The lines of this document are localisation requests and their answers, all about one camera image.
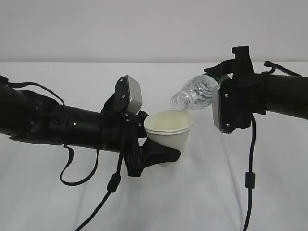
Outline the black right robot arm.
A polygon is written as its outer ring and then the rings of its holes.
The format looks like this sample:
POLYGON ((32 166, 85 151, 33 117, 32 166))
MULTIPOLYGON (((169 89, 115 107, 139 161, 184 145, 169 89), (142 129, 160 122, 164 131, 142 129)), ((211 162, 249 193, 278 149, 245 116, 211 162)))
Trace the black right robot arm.
POLYGON ((233 59, 204 70, 208 75, 233 75, 212 90, 214 124, 222 133, 250 127, 253 113, 270 111, 307 119, 307 77, 270 61, 264 62, 270 71, 256 73, 248 46, 233 47, 232 53, 233 59))

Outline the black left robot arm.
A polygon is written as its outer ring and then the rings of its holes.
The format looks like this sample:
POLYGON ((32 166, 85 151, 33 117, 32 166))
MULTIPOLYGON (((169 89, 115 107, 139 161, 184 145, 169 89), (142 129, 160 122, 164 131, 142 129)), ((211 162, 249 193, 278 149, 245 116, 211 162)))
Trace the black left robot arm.
POLYGON ((14 141, 122 153, 131 177, 139 177, 146 167, 175 162, 181 155, 146 134, 141 89, 129 75, 117 81, 99 112, 67 106, 56 94, 47 97, 25 90, 26 86, 0 78, 0 131, 14 141))

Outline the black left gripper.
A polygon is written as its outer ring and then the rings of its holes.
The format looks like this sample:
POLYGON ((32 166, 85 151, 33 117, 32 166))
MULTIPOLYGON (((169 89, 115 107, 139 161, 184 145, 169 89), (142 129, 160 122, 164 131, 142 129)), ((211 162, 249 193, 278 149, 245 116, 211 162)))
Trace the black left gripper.
POLYGON ((178 149, 163 146, 147 138, 139 147, 139 138, 146 138, 144 122, 149 116, 140 110, 137 114, 127 111, 100 111, 101 124, 98 148, 121 153, 130 177, 140 177, 147 167, 178 161, 178 149))

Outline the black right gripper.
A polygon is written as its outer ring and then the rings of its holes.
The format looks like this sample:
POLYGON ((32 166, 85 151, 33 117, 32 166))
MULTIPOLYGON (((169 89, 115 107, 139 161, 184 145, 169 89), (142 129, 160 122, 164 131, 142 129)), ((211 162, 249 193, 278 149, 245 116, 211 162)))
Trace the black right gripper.
POLYGON ((204 72, 218 75, 233 73, 232 79, 223 81, 221 87, 232 99, 232 105, 236 111, 236 129, 246 129, 250 127, 251 114, 266 114, 257 95, 261 79, 254 72, 248 46, 233 47, 232 53, 234 59, 205 68, 204 72))

